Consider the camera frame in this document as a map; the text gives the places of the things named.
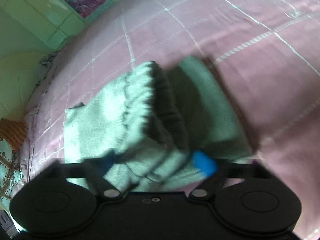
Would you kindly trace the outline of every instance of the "orange fabric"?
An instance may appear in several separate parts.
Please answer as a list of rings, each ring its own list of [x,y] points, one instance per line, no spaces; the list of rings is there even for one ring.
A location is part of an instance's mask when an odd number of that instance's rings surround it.
[[[14,151],[20,150],[27,136],[28,125],[2,118],[0,120],[0,137],[5,139]]]

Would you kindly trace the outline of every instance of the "green wall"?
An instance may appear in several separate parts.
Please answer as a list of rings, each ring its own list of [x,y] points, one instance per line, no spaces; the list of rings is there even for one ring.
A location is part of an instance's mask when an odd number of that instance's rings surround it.
[[[106,0],[85,18],[65,0],[0,0],[0,7],[51,50],[57,50],[119,1]]]
[[[0,58],[31,50],[50,51],[48,46],[0,8]]]

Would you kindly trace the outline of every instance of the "mint green towel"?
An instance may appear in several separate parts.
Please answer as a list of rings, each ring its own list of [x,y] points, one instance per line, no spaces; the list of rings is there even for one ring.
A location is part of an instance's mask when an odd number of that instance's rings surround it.
[[[193,149],[214,148],[209,155],[231,161],[251,153],[218,83],[192,57],[167,76],[155,62],[145,62],[86,106],[66,110],[64,145],[66,163],[115,149],[123,162],[105,179],[119,190],[138,182],[136,191],[168,191],[204,179],[191,165]],[[83,179],[70,181],[87,187]]]

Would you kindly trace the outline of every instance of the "bed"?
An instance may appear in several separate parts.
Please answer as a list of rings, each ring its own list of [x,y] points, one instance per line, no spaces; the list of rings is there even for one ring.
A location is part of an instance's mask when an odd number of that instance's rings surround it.
[[[123,0],[55,57],[34,91],[16,194],[64,160],[65,109],[155,60],[209,59],[241,110],[255,158],[300,198],[295,228],[320,237],[320,0]]]

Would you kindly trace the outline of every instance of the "metal screw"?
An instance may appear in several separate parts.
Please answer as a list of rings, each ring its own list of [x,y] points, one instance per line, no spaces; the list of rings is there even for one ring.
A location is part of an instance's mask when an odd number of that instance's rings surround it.
[[[194,197],[205,197],[205,196],[207,196],[208,192],[204,189],[195,189],[191,192],[191,194]]]
[[[160,198],[154,197],[154,198],[152,198],[151,200],[152,200],[153,202],[159,202],[159,201],[160,201]]]
[[[103,194],[106,197],[114,198],[114,197],[119,197],[120,191],[116,189],[108,189]]]

